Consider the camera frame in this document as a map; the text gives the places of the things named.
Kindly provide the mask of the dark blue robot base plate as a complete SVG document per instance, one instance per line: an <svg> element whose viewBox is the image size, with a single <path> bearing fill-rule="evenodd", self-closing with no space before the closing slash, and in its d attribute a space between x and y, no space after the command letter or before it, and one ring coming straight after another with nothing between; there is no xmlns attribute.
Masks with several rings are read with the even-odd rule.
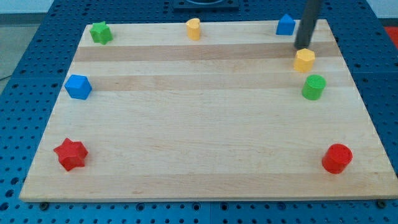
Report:
<svg viewBox="0 0 398 224"><path fill-rule="evenodd" d="M170 0L174 11L239 9L240 0Z"/></svg>

